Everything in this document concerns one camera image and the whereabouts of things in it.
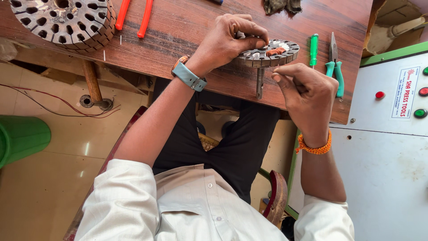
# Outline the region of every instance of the green plastic bucket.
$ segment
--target green plastic bucket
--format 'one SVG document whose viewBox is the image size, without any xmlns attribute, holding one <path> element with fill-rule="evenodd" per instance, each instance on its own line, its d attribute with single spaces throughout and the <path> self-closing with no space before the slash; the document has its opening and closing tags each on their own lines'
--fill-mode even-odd
<svg viewBox="0 0 428 241">
<path fill-rule="evenodd" d="M 0 168 L 43 150 L 50 141 L 51 130 L 39 118 L 0 115 Z"/>
</svg>

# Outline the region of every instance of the green screwdriver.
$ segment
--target green screwdriver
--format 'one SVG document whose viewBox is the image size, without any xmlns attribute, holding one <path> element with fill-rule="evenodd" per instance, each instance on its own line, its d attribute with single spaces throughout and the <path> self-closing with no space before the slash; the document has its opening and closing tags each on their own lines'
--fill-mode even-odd
<svg viewBox="0 0 428 241">
<path fill-rule="evenodd" d="M 314 34 L 311 36 L 311 61 L 309 65 L 315 69 L 315 65 L 317 64 L 317 54 L 318 54 L 318 34 Z"/>
</svg>

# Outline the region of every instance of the black wire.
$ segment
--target black wire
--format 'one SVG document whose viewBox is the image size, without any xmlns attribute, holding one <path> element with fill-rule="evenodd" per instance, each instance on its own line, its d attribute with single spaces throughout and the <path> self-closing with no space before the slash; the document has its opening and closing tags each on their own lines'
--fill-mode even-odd
<svg viewBox="0 0 428 241">
<path fill-rule="evenodd" d="M 45 110 L 47 110 L 47 111 L 49 111 L 50 113 L 53 113 L 53 114 L 57 114 L 57 115 L 61 115 L 61 116 L 68 116 L 68 117 L 94 117 L 94 116 L 102 115 L 102 114 L 104 114 L 104 112 L 105 112 L 105 111 L 103 111 L 101 114 L 96 114 L 96 115 L 91 115 L 91 116 L 86 116 L 86 115 L 65 115 L 65 114 L 58 114 L 58 113 L 55 113 L 55 112 L 53 112 L 53 111 L 49 110 L 48 108 L 46 108 L 46 107 L 42 106 L 42 105 L 41 105 L 39 102 L 37 102 L 35 99 L 33 99 L 33 98 L 31 98 L 30 96 L 28 96 L 28 95 L 26 95 L 26 94 L 22 93 L 20 90 L 17 90 L 17 89 L 15 89 L 15 88 L 13 88 L 13 87 L 10 87 L 10 86 L 6 86 L 6 87 L 11 88 L 11 89 L 14 89 L 14 90 L 18 91 L 19 93 L 21 93 L 21 94 L 23 94 L 23 95 L 27 96 L 27 97 L 28 97 L 28 98 L 30 98 L 32 101 L 36 102 L 39 106 L 43 107 L 43 109 L 45 109 Z"/>
</svg>

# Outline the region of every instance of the wristwatch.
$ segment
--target wristwatch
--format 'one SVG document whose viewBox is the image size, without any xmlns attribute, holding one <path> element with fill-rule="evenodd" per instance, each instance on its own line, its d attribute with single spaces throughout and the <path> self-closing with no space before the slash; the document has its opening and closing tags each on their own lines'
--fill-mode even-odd
<svg viewBox="0 0 428 241">
<path fill-rule="evenodd" d="M 205 78 L 199 78 L 193 74 L 184 64 L 189 60 L 189 55 L 181 57 L 174 64 L 171 70 L 171 74 L 174 77 L 178 77 L 183 83 L 187 84 L 192 90 L 201 92 L 207 85 Z"/>
</svg>

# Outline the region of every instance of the gray cloth rag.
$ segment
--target gray cloth rag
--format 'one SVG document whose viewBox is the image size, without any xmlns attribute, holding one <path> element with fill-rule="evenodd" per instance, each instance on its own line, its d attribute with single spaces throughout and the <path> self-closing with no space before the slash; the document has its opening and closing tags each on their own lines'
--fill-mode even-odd
<svg viewBox="0 0 428 241">
<path fill-rule="evenodd" d="M 301 0 L 265 0 L 265 12 L 271 15 L 277 10 L 282 11 L 287 6 L 287 10 L 293 14 L 302 12 Z"/>
</svg>

